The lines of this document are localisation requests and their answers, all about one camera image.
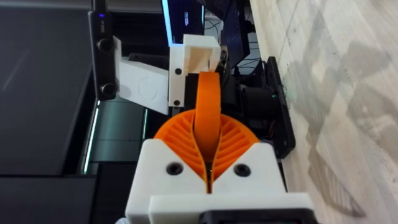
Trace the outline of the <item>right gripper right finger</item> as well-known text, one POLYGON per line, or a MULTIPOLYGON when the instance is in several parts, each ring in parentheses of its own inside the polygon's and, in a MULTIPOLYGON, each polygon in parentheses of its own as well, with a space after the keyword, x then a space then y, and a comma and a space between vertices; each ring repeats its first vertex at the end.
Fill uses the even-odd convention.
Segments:
POLYGON ((220 140, 213 159, 214 194, 284 194, 274 148, 245 125, 221 116, 220 140))

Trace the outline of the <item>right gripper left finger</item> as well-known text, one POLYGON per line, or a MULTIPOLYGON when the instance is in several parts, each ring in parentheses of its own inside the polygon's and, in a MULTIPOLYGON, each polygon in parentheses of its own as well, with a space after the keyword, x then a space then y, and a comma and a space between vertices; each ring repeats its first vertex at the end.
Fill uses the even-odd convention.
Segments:
POLYGON ((200 221, 208 186, 194 116, 194 110, 180 113, 144 141, 125 210, 129 223, 200 221))

